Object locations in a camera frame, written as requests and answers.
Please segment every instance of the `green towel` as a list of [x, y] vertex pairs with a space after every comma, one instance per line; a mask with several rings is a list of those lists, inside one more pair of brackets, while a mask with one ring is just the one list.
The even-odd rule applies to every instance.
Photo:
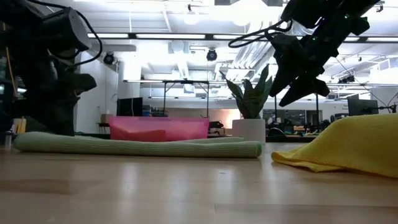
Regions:
[[219, 158], [256, 158], [262, 151], [258, 142], [243, 141], [242, 138], [133, 142], [37, 132], [21, 134], [15, 140], [14, 147], [24, 152]]

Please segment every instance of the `yellow cloth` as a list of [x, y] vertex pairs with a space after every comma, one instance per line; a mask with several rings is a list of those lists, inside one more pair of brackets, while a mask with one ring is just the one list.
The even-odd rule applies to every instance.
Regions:
[[311, 143], [271, 157], [314, 172], [354, 169], [396, 178], [397, 146], [398, 114], [353, 116], [334, 122]]

